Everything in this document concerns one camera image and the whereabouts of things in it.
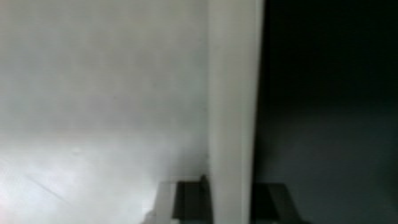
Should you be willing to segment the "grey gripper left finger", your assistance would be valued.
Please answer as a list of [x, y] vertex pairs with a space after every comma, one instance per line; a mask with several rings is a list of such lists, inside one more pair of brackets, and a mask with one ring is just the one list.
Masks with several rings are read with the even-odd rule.
[[152, 209], [140, 224], [211, 224], [211, 188], [206, 176], [160, 183]]

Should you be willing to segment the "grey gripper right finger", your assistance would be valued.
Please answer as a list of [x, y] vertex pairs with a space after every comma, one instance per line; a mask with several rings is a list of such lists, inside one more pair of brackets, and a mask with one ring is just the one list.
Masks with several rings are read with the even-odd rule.
[[256, 183], [252, 186], [250, 224], [309, 224], [280, 183]]

